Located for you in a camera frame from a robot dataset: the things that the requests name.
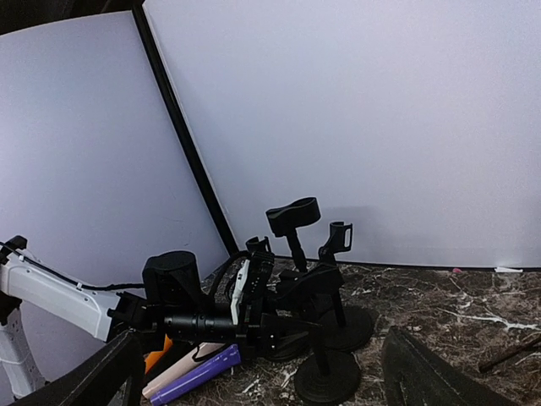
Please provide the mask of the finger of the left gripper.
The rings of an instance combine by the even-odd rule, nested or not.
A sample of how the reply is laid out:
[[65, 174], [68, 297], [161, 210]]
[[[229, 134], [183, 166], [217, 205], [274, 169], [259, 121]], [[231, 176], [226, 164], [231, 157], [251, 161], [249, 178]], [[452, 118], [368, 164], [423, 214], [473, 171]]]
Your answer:
[[309, 335], [309, 339], [315, 343], [322, 343], [324, 339], [323, 327], [319, 323], [294, 317], [264, 313], [261, 316], [260, 328], [262, 343], [270, 343], [272, 341], [271, 336], [276, 336], [285, 330], [306, 332]]
[[309, 272], [285, 270], [276, 284], [275, 304], [278, 310], [305, 313], [313, 308], [315, 295], [332, 295], [343, 285], [336, 266], [319, 264]]

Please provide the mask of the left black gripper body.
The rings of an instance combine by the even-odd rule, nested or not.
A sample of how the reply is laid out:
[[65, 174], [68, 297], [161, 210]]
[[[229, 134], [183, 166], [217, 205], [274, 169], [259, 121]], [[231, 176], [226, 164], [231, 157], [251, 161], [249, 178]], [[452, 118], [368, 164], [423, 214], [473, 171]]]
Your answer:
[[262, 302], [249, 304], [241, 309], [238, 325], [238, 348], [242, 358], [264, 358], [277, 349], [277, 337], [270, 336], [270, 343], [262, 343], [260, 338], [261, 316], [264, 313], [277, 315], [275, 311], [265, 311]]

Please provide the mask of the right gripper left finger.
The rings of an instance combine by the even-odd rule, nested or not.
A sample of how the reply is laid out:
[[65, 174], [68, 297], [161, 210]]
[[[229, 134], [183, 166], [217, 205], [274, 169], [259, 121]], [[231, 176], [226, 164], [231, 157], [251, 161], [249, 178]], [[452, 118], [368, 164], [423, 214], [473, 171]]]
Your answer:
[[122, 405], [139, 405], [145, 360], [139, 335], [126, 331], [68, 374], [14, 405], [108, 405], [124, 388]]

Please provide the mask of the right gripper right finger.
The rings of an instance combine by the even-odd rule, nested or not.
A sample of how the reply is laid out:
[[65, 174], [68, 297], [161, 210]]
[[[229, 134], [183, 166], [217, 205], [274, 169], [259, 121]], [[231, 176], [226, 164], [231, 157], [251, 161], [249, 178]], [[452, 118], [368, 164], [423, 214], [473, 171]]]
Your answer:
[[381, 352], [389, 405], [513, 405], [514, 402], [456, 370], [408, 331], [392, 326]]

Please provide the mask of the purple microphone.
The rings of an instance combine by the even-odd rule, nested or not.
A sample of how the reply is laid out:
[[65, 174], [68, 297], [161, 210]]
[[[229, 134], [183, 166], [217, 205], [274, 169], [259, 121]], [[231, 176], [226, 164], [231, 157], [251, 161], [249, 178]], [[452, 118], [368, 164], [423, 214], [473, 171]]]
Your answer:
[[179, 377], [150, 397], [152, 405], [166, 405], [195, 388], [212, 380], [225, 370], [242, 362], [237, 344], [232, 344], [217, 355], [206, 360], [202, 365]]

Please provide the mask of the orange microphone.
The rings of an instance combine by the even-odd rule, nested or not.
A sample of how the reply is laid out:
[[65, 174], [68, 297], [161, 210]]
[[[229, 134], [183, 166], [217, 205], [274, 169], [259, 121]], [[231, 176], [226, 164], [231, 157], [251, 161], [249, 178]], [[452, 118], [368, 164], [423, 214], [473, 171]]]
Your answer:
[[156, 363], [170, 350], [172, 340], [165, 336], [163, 348], [159, 351], [153, 351], [145, 358], [145, 374], [149, 373]]

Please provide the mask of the beige pink microphone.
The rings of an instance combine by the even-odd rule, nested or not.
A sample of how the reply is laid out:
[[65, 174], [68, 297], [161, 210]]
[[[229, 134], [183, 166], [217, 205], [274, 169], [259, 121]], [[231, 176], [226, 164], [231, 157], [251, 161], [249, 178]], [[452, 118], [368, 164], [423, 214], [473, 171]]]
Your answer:
[[202, 360], [199, 360], [199, 358], [210, 355], [222, 347], [223, 343], [202, 343], [191, 349], [171, 366], [168, 366], [163, 372], [150, 380], [142, 390], [143, 397], [150, 399], [157, 391], [200, 365]]

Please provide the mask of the black stand of purple microphone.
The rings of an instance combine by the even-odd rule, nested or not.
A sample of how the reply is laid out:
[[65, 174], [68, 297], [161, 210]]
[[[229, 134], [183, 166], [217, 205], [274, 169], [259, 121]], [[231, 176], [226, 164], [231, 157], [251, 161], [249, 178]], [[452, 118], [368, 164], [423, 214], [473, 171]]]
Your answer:
[[308, 405], [338, 405], [358, 389], [361, 370], [353, 352], [328, 349], [309, 339], [312, 354], [294, 376], [296, 394]]

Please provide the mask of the black mic stand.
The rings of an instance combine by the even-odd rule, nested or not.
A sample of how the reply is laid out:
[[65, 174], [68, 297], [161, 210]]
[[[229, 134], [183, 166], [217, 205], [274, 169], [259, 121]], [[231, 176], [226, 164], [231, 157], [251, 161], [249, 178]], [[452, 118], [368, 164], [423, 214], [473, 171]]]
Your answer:
[[270, 230], [276, 238], [286, 238], [295, 267], [299, 272], [307, 271], [307, 259], [298, 238], [297, 230], [318, 222], [321, 218], [315, 197], [305, 197], [265, 212]]

